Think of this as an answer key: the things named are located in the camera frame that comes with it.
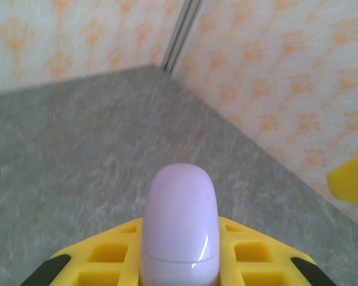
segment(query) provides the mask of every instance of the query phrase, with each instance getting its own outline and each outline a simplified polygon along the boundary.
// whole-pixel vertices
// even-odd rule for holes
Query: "wallpaper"
[[[0,0],[0,91],[162,62],[184,0]]]
[[[358,153],[358,0],[207,0],[174,76],[358,222],[325,179]]]

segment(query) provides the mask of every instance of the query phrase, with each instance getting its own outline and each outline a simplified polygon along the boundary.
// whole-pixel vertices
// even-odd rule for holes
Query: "square hole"
[[[253,241],[238,243],[234,246],[238,262],[271,262],[272,258],[264,243]]]
[[[89,257],[89,262],[123,262],[128,246],[125,243],[102,243]]]
[[[82,271],[74,286],[117,286],[120,274],[117,271]]]
[[[237,227],[235,227],[235,226],[233,226],[233,225],[226,225],[226,230],[227,230],[227,231],[235,231],[235,232],[240,232],[240,231],[242,231],[240,228],[237,228]]]
[[[282,272],[242,272],[245,286],[290,286]]]
[[[121,230],[121,233],[123,233],[123,234],[131,234],[131,233],[133,233],[135,231],[137,231],[137,226],[132,225],[132,226],[129,226],[128,228],[124,228],[123,230]]]

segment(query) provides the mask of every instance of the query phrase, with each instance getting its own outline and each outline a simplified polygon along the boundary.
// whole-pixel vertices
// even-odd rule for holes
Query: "yellow object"
[[[358,204],[358,156],[329,173],[327,180],[334,197]]]
[[[57,252],[71,256],[50,286],[138,286],[143,219],[117,226]],[[306,254],[220,217],[222,286],[310,286],[290,258]]]

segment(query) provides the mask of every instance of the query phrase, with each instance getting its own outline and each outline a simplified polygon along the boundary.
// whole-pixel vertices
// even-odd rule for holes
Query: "gray floor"
[[[358,285],[358,225],[156,67],[0,96],[0,285],[142,216],[173,162],[208,171],[221,216]]]

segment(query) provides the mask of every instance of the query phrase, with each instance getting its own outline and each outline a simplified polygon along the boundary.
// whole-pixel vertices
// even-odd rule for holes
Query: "black rubber edge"
[[[337,286],[317,265],[299,257],[292,257],[291,261],[311,286]]]
[[[70,259],[70,255],[62,254],[43,262],[20,286],[49,286]]]

